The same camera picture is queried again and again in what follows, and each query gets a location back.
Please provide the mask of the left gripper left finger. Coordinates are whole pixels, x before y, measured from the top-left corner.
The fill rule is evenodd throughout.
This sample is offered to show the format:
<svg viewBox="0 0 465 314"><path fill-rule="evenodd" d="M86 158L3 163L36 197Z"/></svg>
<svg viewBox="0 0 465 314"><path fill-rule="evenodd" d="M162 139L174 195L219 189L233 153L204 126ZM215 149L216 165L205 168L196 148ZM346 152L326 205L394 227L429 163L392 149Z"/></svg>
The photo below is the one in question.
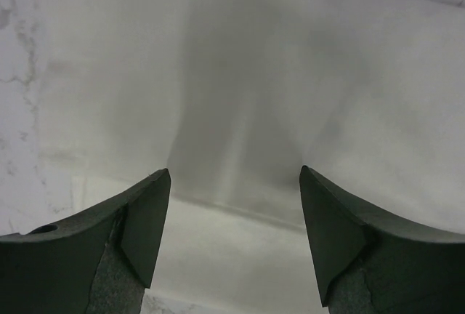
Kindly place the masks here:
<svg viewBox="0 0 465 314"><path fill-rule="evenodd" d="M1 237L3 313L139 313L169 205L160 169L77 214Z"/></svg>

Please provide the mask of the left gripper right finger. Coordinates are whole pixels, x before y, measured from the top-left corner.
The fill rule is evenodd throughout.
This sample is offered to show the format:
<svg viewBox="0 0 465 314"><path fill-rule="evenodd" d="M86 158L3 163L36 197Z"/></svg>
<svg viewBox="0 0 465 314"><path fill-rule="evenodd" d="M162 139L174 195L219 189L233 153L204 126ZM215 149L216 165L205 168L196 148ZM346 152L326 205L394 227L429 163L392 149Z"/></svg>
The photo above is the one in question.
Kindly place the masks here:
<svg viewBox="0 0 465 314"><path fill-rule="evenodd" d="M408 220L307 166L299 175L321 305L330 313L462 313L464 236Z"/></svg>

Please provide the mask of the white t-shirt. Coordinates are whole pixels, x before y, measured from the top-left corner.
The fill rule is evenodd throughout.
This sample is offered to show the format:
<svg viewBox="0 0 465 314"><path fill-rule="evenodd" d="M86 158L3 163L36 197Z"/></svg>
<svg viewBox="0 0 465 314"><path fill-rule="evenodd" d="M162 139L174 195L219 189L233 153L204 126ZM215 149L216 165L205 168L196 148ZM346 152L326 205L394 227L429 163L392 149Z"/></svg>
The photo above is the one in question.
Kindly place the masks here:
<svg viewBox="0 0 465 314"><path fill-rule="evenodd" d="M41 154L299 228L309 166L464 230L464 8L436 0L39 0Z"/></svg>

